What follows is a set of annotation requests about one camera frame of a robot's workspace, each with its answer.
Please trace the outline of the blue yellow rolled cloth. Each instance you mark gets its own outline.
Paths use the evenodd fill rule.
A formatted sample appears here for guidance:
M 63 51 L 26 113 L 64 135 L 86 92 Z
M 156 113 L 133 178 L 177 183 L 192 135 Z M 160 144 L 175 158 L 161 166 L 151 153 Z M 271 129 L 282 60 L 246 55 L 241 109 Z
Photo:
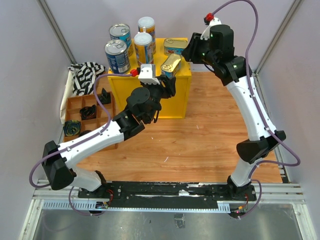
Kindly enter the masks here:
M 81 132 L 81 122 L 78 120 L 68 120 L 64 123 L 63 132 L 65 137 L 79 135 Z

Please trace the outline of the white lid clear jar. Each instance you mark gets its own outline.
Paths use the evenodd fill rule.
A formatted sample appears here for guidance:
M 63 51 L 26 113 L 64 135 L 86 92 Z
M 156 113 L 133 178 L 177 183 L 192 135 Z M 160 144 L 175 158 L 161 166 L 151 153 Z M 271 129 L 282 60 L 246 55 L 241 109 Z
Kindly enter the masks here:
M 152 48 L 153 54 L 156 53 L 156 28 L 155 28 L 155 20 L 150 16 L 141 17 L 138 22 L 138 31 L 146 32 L 152 37 Z

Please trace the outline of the black rolled cloth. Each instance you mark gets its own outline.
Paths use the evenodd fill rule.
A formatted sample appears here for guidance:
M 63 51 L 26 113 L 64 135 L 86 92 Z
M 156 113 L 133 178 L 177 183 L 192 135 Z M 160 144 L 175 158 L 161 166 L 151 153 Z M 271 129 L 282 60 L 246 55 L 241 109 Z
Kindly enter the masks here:
M 88 134 L 88 133 L 90 133 L 91 132 L 91 130 L 85 130 L 85 131 L 83 131 L 83 132 L 81 132 L 80 134 L 79 134 L 79 137 L 82 137 L 82 136 L 84 136 L 84 135 L 86 135 L 86 134 Z
M 93 104 L 92 106 L 85 106 L 79 111 L 81 120 L 91 120 L 97 117 L 97 106 Z

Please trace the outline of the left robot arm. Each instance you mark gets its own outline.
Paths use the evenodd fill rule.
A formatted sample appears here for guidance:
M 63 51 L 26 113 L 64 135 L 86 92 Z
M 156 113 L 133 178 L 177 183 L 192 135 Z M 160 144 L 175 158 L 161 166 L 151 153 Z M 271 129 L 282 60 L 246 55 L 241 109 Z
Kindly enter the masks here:
M 141 79 L 141 86 L 127 98 L 124 110 L 103 126 L 60 145 L 53 140 L 45 144 L 41 165 L 52 190 L 79 187 L 90 191 L 96 198 L 107 193 L 107 185 L 100 172 L 80 169 L 76 165 L 106 147 L 136 136 L 147 124 L 157 122 L 162 109 L 160 101 L 176 94 L 176 78 L 162 74 L 155 79 L 158 81 L 156 84 L 148 84 Z

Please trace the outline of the black rolled cloth lower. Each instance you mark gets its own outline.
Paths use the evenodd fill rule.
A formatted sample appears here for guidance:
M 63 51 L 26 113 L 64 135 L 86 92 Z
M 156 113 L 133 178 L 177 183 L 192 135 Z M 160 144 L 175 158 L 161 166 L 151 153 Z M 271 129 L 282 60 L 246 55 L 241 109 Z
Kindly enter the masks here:
M 86 135 L 86 134 L 88 134 L 88 133 L 90 133 L 91 132 L 91 130 L 85 130 L 85 131 L 83 131 L 83 132 L 81 132 L 80 134 L 79 134 L 79 137 L 82 137 L 82 136 L 84 136 L 84 135 Z

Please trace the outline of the white cloth roll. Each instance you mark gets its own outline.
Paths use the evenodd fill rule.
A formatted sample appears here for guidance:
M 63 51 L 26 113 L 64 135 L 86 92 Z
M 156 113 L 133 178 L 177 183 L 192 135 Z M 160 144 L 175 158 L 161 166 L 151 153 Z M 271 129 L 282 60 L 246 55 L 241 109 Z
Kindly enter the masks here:
M 68 76 L 60 104 L 60 112 L 59 112 L 59 117 L 61 124 L 63 125 L 65 123 L 65 118 L 66 118 L 66 111 L 67 111 L 67 101 L 68 98 L 73 97 L 73 85 L 74 85 L 74 80 L 73 80 L 73 73 L 71 70 L 68 71 Z

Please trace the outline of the black rolled cloth middle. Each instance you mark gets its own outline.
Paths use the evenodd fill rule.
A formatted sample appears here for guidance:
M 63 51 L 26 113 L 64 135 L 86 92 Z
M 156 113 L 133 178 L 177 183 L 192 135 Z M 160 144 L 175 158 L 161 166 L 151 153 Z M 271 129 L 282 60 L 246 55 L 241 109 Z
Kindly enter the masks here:
M 85 106 L 79 111 L 81 120 L 91 120 L 97 117 L 97 106 L 93 104 L 92 106 Z

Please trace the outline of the black folded cloth top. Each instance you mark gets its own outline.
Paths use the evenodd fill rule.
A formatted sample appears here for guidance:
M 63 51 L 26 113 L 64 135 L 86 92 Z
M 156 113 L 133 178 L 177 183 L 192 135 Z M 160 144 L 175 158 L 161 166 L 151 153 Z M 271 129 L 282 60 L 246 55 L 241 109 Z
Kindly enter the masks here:
M 101 93 L 98 94 L 97 96 L 102 105 L 107 105 L 112 102 L 111 93 L 106 91 L 105 88 L 102 88 Z

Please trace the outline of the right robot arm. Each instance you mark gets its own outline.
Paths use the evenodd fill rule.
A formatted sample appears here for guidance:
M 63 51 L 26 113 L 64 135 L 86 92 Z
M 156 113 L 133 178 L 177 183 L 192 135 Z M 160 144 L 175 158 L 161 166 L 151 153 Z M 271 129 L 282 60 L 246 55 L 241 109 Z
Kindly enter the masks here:
M 182 56 L 187 62 L 211 66 L 243 117 L 248 138 L 236 145 L 239 161 L 226 184 L 227 196 L 238 200 L 252 191 L 253 172 L 286 139 L 286 134 L 269 119 L 246 58 L 234 52 L 234 31 L 228 25 L 218 24 L 209 26 L 203 34 L 194 32 Z

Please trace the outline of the dark blue tin can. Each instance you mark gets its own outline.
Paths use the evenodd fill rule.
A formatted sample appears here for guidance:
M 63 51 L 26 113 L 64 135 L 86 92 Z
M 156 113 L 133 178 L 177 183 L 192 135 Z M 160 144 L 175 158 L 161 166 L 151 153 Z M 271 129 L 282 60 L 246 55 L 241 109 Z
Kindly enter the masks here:
M 127 44 L 121 39 L 112 39 L 104 47 L 108 65 L 114 74 L 126 74 L 130 68 Z

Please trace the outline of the gold oval tin can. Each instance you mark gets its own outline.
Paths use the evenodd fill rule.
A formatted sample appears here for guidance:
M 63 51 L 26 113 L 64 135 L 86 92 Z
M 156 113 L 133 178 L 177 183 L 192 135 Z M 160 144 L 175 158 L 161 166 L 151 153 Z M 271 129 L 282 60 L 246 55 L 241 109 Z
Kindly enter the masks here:
M 182 55 L 183 50 L 187 47 L 188 41 L 180 38 L 165 38 L 163 42 L 164 54 Z

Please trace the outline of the colourful tall can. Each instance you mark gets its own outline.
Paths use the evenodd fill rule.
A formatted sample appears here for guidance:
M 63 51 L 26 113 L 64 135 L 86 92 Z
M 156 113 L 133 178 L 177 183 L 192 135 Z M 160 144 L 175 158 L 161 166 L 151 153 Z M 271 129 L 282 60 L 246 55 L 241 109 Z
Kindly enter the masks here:
M 153 64 L 153 39 L 152 36 L 147 32 L 138 32 L 134 36 L 134 47 L 137 59 L 137 64 L 141 66 L 142 64 Z

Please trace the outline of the blue label tin can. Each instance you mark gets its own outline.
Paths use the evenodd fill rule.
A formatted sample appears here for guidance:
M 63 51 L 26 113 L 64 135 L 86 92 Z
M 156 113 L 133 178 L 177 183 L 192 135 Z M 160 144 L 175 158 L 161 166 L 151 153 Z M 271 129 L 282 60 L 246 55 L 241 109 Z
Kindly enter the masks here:
M 130 27 L 125 23 L 116 23 L 109 28 L 109 35 L 112 40 L 122 40 L 126 43 L 128 56 L 130 57 L 134 50 L 131 38 Z

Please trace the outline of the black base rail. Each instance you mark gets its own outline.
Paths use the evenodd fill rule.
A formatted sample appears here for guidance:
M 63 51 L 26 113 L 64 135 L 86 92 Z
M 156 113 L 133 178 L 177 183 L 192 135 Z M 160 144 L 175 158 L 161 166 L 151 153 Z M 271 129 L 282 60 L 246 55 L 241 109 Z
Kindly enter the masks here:
M 218 201 L 253 202 L 257 200 L 251 184 L 233 191 L 229 184 L 200 182 L 105 182 L 98 189 L 81 188 L 79 198 L 108 199 L 111 206 L 135 209 L 216 209 Z

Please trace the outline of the gold rectangular tin can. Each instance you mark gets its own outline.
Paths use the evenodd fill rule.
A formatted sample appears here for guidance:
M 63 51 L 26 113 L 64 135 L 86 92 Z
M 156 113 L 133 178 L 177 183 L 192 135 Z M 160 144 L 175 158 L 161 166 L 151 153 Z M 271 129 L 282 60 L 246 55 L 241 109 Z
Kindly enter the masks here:
M 178 54 L 170 54 L 164 63 L 160 66 L 161 74 L 166 75 L 168 78 L 176 76 L 177 72 L 181 69 L 182 57 Z

